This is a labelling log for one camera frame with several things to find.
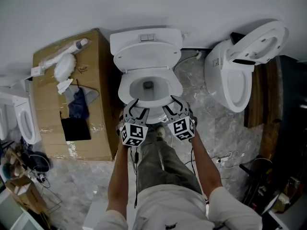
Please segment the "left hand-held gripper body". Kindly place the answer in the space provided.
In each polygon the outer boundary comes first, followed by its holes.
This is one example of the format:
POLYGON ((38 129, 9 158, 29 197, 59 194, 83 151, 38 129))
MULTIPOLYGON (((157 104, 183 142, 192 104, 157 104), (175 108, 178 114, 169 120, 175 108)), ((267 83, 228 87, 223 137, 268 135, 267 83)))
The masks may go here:
POLYGON ((146 139, 147 131, 148 127, 144 119, 129 118, 127 121, 123 117, 119 119, 119 136, 123 145, 140 146, 146 139))

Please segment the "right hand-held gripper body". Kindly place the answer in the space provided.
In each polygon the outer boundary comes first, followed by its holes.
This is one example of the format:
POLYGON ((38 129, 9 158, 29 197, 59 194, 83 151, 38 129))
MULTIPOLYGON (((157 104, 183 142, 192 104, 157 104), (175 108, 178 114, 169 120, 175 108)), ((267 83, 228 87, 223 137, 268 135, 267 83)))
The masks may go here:
POLYGON ((178 117, 175 122, 169 122, 171 134, 178 140, 184 141, 195 136, 195 126, 190 116, 178 117))

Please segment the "person's right hand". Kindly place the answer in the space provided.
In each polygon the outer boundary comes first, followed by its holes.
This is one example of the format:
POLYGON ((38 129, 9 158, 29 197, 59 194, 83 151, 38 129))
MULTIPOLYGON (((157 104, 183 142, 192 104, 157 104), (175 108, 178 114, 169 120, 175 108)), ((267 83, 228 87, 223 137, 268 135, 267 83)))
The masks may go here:
POLYGON ((196 127, 197 127, 197 123, 198 123, 198 119, 197 119, 196 116, 194 116, 193 111, 192 111, 191 106, 190 106, 189 103, 188 103, 188 108, 189 108, 189 116, 190 116, 190 118, 193 120, 194 126, 195 126, 195 128, 196 128, 196 127))

